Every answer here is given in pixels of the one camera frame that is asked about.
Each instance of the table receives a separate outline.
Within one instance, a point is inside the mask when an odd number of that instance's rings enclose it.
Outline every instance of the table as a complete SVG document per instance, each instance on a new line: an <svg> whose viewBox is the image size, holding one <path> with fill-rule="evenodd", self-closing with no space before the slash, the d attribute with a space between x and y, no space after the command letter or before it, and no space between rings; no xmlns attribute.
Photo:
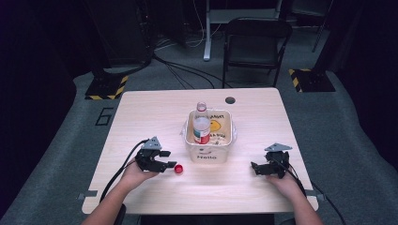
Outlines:
<svg viewBox="0 0 398 225"><path fill-rule="evenodd" d="M234 104L226 103L232 97ZM198 101L227 110L237 128L237 140L223 164L199 164L190 159L180 132ZM157 136L163 151L184 172L173 169L145 181L125 199L127 213L138 215L209 215L278 213L293 210L289 201L262 175L255 175L251 161L265 164L264 149L274 143L292 146L290 163L305 189L313 189L284 105L275 88L137 91L123 94L104 144L83 212L98 205L108 181L122 165L132 147ZM316 197L308 197L314 209Z"/></svg>
<svg viewBox="0 0 398 225"><path fill-rule="evenodd" d="M282 0L278 0L275 8L254 9L210 9L210 0L206 0L206 46L203 59L210 60L211 23L228 23L239 17L279 18Z"/></svg>

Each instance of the gray carpet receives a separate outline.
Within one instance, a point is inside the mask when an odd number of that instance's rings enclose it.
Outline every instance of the gray carpet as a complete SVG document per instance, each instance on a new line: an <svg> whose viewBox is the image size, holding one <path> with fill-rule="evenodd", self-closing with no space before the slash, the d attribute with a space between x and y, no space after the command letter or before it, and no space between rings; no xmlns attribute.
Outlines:
<svg viewBox="0 0 398 225"><path fill-rule="evenodd" d="M312 53L314 31L295 30L287 46L277 84L310 178L334 202L347 224L398 224L395 212L398 209L397 171L380 157L363 133L355 107L342 84L332 72L328 72L336 92L297 93L287 72L290 68L313 67L325 37L317 52ZM213 41L209 62L203 61L204 44L186 49L173 45L157 50L156 55L220 78L222 40ZM113 68L111 71L124 69ZM200 77L177 72L194 88L211 88ZM259 78L256 70L240 72L251 76L242 80L231 74L228 81L241 82L230 83L233 87L252 87L254 85L242 82L266 82L268 79L264 76ZM216 88L221 87L219 80L208 78ZM119 103L119 99L84 100L84 92L91 81L91 73L75 79L78 93L74 105L0 224L79 224L86 217L81 210L83 201L77 197L89 187L110 128L95 124L104 107L114 108L107 113L115 115ZM168 89L184 87L164 64L155 60L145 69L130 75L125 88L126 91ZM318 213L325 224L341 224L326 201L319 203ZM291 214L276 215L275 223L290 217ZM137 224L137 218L127 215L124 224Z"/></svg>

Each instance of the person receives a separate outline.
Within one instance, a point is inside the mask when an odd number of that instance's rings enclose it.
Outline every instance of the person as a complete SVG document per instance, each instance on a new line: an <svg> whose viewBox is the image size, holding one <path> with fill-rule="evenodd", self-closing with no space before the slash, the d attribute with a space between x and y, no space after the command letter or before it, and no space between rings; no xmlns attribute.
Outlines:
<svg viewBox="0 0 398 225"><path fill-rule="evenodd" d="M131 163L123 172L120 181L106 195L103 201L94 211L83 221L84 225L114 224L119 209L126 196L134 189L139 187L145 180L150 179L158 172L143 172L136 163ZM266 175L266 179L274 185L289 200L294 209L297 225L323 224L318 214L302 194L295 179L288 172L282 179L277 176Z"/></svg>

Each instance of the clear plastic bottle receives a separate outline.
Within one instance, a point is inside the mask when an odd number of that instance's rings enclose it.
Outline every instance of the clear plastic bottle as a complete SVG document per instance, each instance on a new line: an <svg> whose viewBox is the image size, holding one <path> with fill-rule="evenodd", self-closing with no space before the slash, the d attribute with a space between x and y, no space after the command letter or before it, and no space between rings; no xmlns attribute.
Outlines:
<svg viewBox="0 0 398 225"><path fill-rule="evenodd" d="M198 102L193 117L193 136L196 143L205 144L210 141L210 116L205 102Z"/></svg>

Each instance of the red bottle cap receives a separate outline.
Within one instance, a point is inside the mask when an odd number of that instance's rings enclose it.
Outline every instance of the red bottle cap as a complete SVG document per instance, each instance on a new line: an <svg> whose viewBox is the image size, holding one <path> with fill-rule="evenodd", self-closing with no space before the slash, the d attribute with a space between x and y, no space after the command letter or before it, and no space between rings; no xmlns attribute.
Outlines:
<svg viewBox="0 0 398 225"><path fill-rule="evenodd" d="M181 165L175 165L175 173L177 174L182 174L182 172L184 171L184 168L182 168Z"/></svg>

